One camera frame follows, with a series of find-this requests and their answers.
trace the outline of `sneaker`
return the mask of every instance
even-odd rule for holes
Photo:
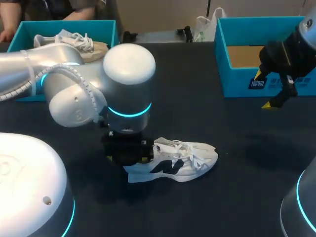
[[[109,50],[108,45],[102,42],[93,42],[88,38],[87,34],[83,37],[78,33],[70,33],[62,30],[55,37],[43,37],[36,35],[34,37],[34,48],[41,47],[50,43],[67,43],[76,48],[85,63],[91,63],[102,59],[106,52]]]
[[[218,154],[211,145],[196,142],[155,140],[154,159],[146,164],[124,166],[129,183],[166,177],[187,182],[200,177],[216,163]]]

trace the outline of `white plastic bag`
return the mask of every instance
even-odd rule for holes
[[[215,9],[212,20],[203,16],[197,18],[197,24],[194,29],[194,42],[214,41],[218,18],[225,18],[226,13],[223,8]]]

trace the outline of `shoe sole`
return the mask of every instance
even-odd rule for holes
[[[148,173],[148,174],[128,174],[128,182],[129,183],[142,183],[142,182],[149,182],[152,181],[154,179],[158,179],[158,178],[169,178],[169,179],[173,179],[177,182],[183,183],[183,182],[188,182],[191,181],[193,179],[196,179],[202,175],[204,175],[206,172],[208,172],[215,164],[216,162],[214,162],[208,169],[206,169],[204,172],[201,172],[199,174],[195,174],[195,175],[190,175],[190,176],[177,176],[177,175],[173,175],[173,174],[165,174],[165,173]]]

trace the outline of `black cable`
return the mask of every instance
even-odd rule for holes
[[[211,0],[208,0],[206,17],[208,17],[208,16],[209,16],[209,8],[210,8],[210,7],[211,7]]]

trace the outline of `white shoelace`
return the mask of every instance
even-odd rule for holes
[[[186,154],[183,157],[174,156],[176,159],[190,158],[191,166],[193,166],[193,168],[196,168],[196,169],[201,169],[202,166],[206,163],[204,158],[199,157],[196,154],[194,154],[192,145],[185,142],[181,142],[179,140],[173,140],[173,142],[179,143],[179,145],[177,144],[172,145],[176,148],[177,153],[181,154],[181,150],[180,150],[181,148],[184,148],[186,151]]]
[[[93,40],[91,38],[88,38],[87,33],[85,33],[84,37],[79,33],[73,33],[72,36],[75,38],[74,44],[79,42],[77,44],[78,48],[82,49],[85,52],[93,50]]]

